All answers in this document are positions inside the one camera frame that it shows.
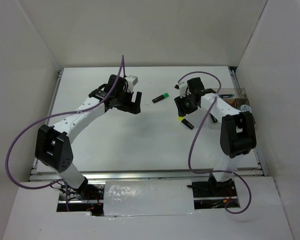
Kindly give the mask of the yellow black highlighter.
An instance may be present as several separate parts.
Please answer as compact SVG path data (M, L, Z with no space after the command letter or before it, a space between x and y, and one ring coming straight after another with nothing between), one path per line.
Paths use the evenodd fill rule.
M194 126L193 126L187 119L185 119L184 117L179 116L179 117L178 117L178 120L179 120L183 125L185 125L188 129L190 129L190 130L193 130L193 129L194 129Z

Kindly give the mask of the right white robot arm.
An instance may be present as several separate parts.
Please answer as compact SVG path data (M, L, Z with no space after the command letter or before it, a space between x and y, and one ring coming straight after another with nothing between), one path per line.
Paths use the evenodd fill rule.
M208 184L210 194L220 196L237 169L236 157L249 154L257 145L254 117L249 111L232 107L213 89L205 88L199 77L179 81L175 88L179 96L174 101L183 121L185 116L203 108L221 124L219 143L224 156L217 161Z

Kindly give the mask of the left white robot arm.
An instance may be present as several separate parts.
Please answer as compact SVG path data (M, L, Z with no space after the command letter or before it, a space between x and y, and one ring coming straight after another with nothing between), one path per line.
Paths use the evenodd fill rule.
M112 74L107 83L93 90L73 113L52 126L42 125L37 132L35 157L65 180L71 194L82 200L95 190L73 163L72 143L95 119L110 109L139 114L141 92L134 92L136 76Z

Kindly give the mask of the blue gel pen teal end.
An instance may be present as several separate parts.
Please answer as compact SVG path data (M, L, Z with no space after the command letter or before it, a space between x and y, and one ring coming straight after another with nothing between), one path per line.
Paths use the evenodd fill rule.
M235 95L234 94L219 94L218 96L222 99L229 99L229 98L233 98Z

